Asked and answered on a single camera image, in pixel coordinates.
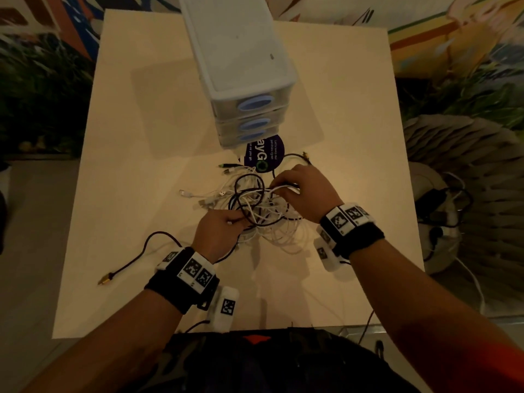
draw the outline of tabletop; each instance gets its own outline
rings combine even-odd
[[[280,126],[286,153],[307,151],[341,198],[363,206],[423,268],[386,31],[275,27],[299,76]],[[215,189],[224,178],[217,165],[236,160],[219,146],[182,16],[107,10],[53,338],[86,335],[140,292],[173,248],[169,238],[155,236],[110,284],[97,282],[138,255],[150,233],[189,245],[205,210],[179,190]],[[314,229],[301,223],[286,247],[253,240],[217,265],[221,284],[240,291],[233,330],[366,323],[371,307],[351,266],[325,271]],[[194,306],[180,329],[205,316]]]

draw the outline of circular sticker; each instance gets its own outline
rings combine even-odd
[[[246,146],[244,165],[255,167],[258,173],[271,172],[284,159],[284,142],[278,136],[251,142]]]

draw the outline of drawer handle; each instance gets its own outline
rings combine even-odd
[[[240,131],[249,131],[252,129],[257,129],[271,123],[271,118],[257,118],[256,120],[247,121],[243,124],[240,124]]]
[[[269,105],[274,99],[271,95],[259,95],[243,101],[238,105],[238,108],[241,112],[249,112]]]
[[[265,133],[264,131],[257,132],[257,133],[249,133],[247,135],[239,136],[239,140],[241,140],[241,141],[252,140],[252,139],[258,138],[259,136],[263,135],[264,133]]]

